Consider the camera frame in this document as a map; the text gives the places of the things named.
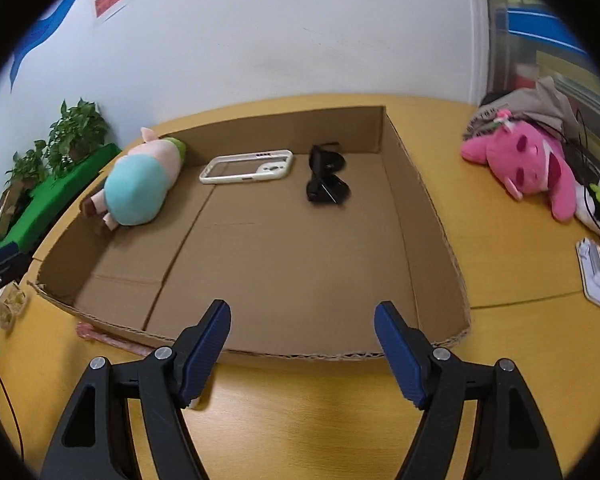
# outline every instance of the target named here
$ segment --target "white plastic device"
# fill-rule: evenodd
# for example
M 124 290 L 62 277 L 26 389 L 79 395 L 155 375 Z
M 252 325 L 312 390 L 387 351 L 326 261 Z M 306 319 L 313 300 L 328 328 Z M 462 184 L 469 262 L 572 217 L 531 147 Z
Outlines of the white plastic device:
M 200 182 L 230 184 L 275 180 L 289 173 L 293 159 L 294 154 L 289 150 L 216 156 L 200 173 Z
M 583 238 L 576 243 L 576 252 L 584 295 L 600 306 L 600 247 L 589 238 Z

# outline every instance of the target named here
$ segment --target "sunglasses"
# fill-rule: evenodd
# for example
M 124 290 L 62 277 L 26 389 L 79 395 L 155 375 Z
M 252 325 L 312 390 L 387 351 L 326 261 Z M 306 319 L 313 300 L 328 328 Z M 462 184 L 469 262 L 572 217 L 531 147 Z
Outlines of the sunglasses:
M 339 143 L 327 142 L 311 148 L 309 168 L 312 177 L 306 185 L 306 197 L 309 202 L 341 205 L 351 192 L 335 173 L 344 169 L 346 161 L 339 153 L 325 150 L 325 146 L 339 146 Z

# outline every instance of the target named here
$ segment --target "blue gripper pad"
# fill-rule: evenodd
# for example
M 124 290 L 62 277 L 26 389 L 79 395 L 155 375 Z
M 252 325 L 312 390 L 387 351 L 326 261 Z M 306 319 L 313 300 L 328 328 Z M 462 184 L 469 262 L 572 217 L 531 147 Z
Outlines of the blue gripper pad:
M 407 341 L 400 332 L 392 314 L 402 320 L 393 303 L 386 301 L 376 306 L 374 314 L 374 327 L 376 337 L 389 361 L 389 366 L 395 380 L 400 386 L 402 396 L 412 401 L 416 408 L 423 409 L 427 400 L 424 391 L 422 370 L 416 356 L 409 348 Z
M 182 385 L 178 392 L 178 398 L 183 406 L 189 405 L 193 399 L 197 399 L 202 394 L 211 369 L 216 364 L 229 335 L 231 308 L 222 300 L 216 300 L 214 304 L 212 308 L 216 306 L 216 311 L 206 323 L 198 344 L 184 364 Z

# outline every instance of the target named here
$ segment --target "blue stripe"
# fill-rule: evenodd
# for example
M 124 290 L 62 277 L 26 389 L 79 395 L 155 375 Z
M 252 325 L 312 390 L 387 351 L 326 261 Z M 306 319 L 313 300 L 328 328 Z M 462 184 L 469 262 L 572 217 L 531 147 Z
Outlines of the blue stripe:
M 13 50 L 13 62 L 11 63 L 11 71 L 9 79 L 11 80 L 11 89 L 16 81 L 18 69 L 24 57 L 39 44 L 48 40 L 51 35 L 58 30 L 62 20 L 67 16 L 69 9 L 76 0 L 62 0 L 56 10 L 44 20 L 37 20 L 36 23 L 29 29 L 24 37 L 18 42 Z
M 509 34 L 587 54 L 573 34 L 552 14 L 530 9 L 508 9 L 508 17 Z

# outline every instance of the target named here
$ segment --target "white wall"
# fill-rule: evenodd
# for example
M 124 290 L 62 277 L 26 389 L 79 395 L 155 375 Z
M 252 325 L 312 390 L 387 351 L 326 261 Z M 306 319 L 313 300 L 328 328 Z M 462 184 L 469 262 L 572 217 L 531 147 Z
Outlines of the white wall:
M 98 102 L 120 146 L 144 125 L 292 94 L 476 102 L 486 23 L 482 0 L 131 0 L 96 24 L 93 0 L 77 0 L 13 91 L 8 67 L 0 76 L 0 193 L 63 98 Z

